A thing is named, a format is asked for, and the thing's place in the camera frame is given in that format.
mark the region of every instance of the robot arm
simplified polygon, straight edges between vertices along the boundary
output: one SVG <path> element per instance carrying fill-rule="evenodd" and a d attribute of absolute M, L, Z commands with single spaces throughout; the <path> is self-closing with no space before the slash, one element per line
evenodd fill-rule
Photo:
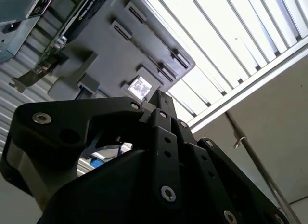
<path fill-rule="evenodd" d="M 121 137 L 132 150 L 77 177 L 99 132 L 100 145 Z M 0 170 L 36 199 L 39 224 L 288 223 L 212 140 L 194 139 L 160 91 L 143 105 L 126 97 L 22 105 Z"/>

